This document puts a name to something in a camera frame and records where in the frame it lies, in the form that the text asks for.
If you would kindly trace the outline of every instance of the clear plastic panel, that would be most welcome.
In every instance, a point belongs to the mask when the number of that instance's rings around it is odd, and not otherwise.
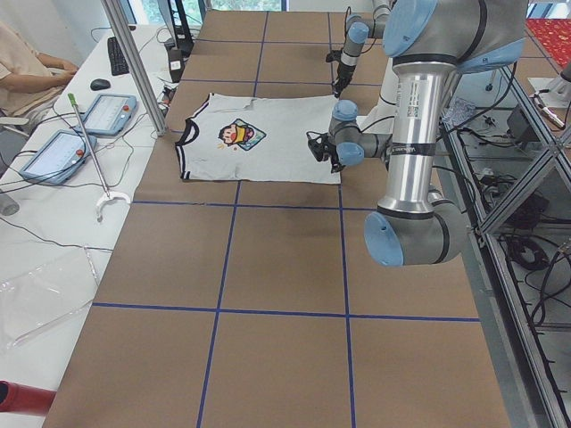
[[[0,353],[88,309],[97,285],[89,253],[81,248],[0,284]]]

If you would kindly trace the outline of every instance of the cartoon print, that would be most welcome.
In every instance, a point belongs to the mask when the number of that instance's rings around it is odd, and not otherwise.
[[[236,150],[236,146],[238,146],[242,150],[248,151],[265,136],[266,133],[262,130],[241,119],[236,119],[220,130],[218,138],[222,140],[223,144],[219,144],[219,148],[224,148],[226,145],[227,147],[234,146],[234,150]]]

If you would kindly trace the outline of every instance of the computer mouse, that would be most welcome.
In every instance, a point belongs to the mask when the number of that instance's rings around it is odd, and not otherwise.
[[[91,85],[89,85],[92,91],[101,91],[102,89],[107,89],[111,87],[111,82],[109,80],[105,80],[104,78],[96,78]]]

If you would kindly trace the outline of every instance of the label sticker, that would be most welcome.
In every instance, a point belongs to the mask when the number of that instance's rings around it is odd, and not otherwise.
[[[422,102],[426,96],[428,82],[411,80],[397,86],[396,116],[405,119],[422,118]]]

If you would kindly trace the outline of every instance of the red mat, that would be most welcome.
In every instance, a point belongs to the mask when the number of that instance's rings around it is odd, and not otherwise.
[[[557,64],[565,67],[571,59],[571,20],[527,20],[545,50]]]

